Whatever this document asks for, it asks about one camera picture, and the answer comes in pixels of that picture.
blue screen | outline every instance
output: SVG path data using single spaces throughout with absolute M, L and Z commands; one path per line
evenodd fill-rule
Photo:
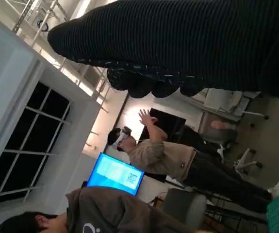
M 135 196 L 143 176 L 135 167 L 100 153 L 86 186 L 116 188 Z

hoodie logo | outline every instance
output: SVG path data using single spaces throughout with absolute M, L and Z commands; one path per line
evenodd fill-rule
M 96 228 L 91 223 L 85 223 L 82 233 L 100 233 L 100 229 Z

black pants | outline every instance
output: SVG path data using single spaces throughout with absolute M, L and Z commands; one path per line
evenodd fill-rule
M 267 190 L 244 181 L 235 170 L 209 154 L 196 154 L 184 184 L 220 194 L 258 213 L 265 213 L 272 200 Z

vr headset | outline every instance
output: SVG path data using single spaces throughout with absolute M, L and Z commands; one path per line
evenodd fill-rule
M 124 126 L 122 128 L 122 130 L 120 131 L 120 135 L 118 137 L 118 139 L 111 145 L 114 149 L 117 149 L 118 148 L 118 144 L 120 141 L 122 141 L 123 139 L 127 139 L 128 136 L 130 136 L 131 134 L 131 129 Z

